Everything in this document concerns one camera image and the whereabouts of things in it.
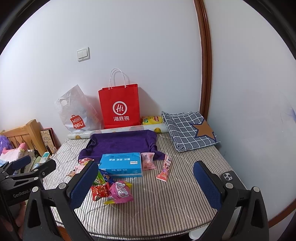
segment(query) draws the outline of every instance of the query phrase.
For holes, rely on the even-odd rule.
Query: metal screw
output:
[[[59,185],[59,189],[64,189],[66,186],[67,186],[66,183],[61,183],[61,184]]]
[[[226,186],[227,188],[229,188],[229,189],[233,188],[232,183],[226,183],[225,186]]]
[[[254,190],[255,192],[260,192],[259,187],[253,187],[253,190]]]
[[[33,187],[32,192],[37,192],[38,191],[38,187]]]

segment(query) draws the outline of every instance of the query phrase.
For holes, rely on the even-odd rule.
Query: miniso plastic bag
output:
[[[78,85],[61,96],[54,104],[63,124],[70,132],[101,129],[102,120]]]

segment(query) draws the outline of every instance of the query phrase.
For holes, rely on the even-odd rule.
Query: folded checkered cloth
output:
[[[178,152],[212,146],[220,142],[199,112],[179,114],[162,112],[161,116]]]

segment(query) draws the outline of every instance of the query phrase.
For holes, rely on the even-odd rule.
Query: shopping bag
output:
[[[140,125],[140,106],[137,84],[112,87],[111,77],[120,69],[114,68],[110,73],[109,87],[99,90],[99,98],[105,128],[117,128]]]
[[[55,106],[64,126],[70,132],[101,129],[102,121],[97,111],[78,85],[56,100]]]

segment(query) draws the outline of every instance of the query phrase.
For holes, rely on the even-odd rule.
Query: brown star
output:
[[[216,141],[214,132],[212,128],[210,128],[209,124],[205,121],[205,119],[203,119],[203,121],[200,124],[190,123],[190,125],[192,125],[195,129],[197,129],[197,133],[194,138],[207,136],[213,139],[214,141]]]

